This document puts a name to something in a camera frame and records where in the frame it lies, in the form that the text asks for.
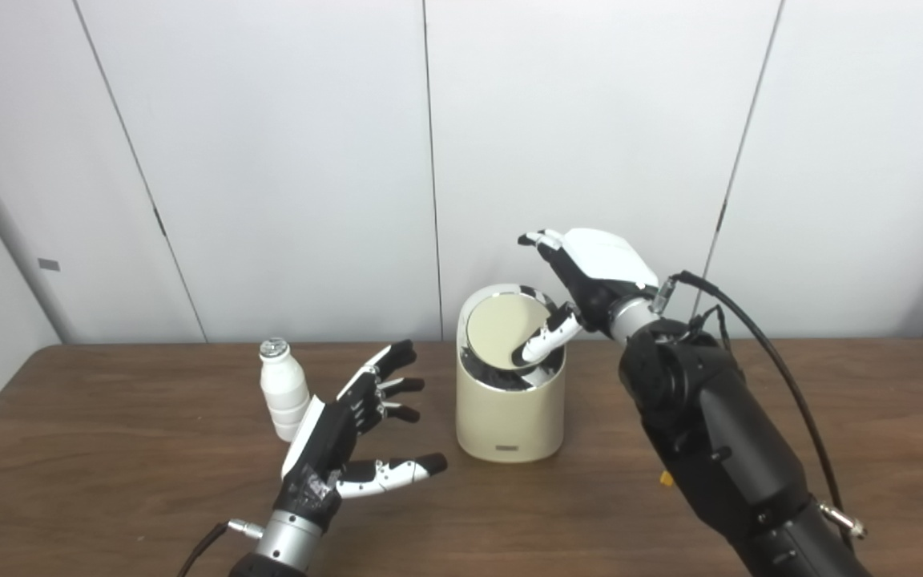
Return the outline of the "white and black right hand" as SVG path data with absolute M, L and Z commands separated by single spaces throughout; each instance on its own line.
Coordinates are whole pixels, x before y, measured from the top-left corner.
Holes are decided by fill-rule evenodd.
M 601 333 L 625 344 L 659 319 L 651 304 L 662 284 L 619 235 L 590 228 L 565 233 L 542 229 L 520 235 L 518 244 L 536 249 L 567 289 L 570 300 L 554 307 L 513 351 L 513 365 L 539 364 L 581 332 Z

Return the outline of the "white and black left hand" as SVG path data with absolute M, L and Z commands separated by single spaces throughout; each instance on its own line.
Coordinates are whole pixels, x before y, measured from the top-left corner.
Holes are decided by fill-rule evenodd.
M 395 342 L 360 366 L 336 399 L 311 398 L 284 461 L 274 511 L 314 523 L 326 532 L 345 498 L 396 490 L 446 471 L 447 457 L 441 453 L 352 460 L 358 439 L 378 424 L 387 419 L 408 423 L 421 419 L 417 410 L 389 401 L 402 392 L 424 389 L 421 377 L 393 376 L 416 360 L 413 341 Z

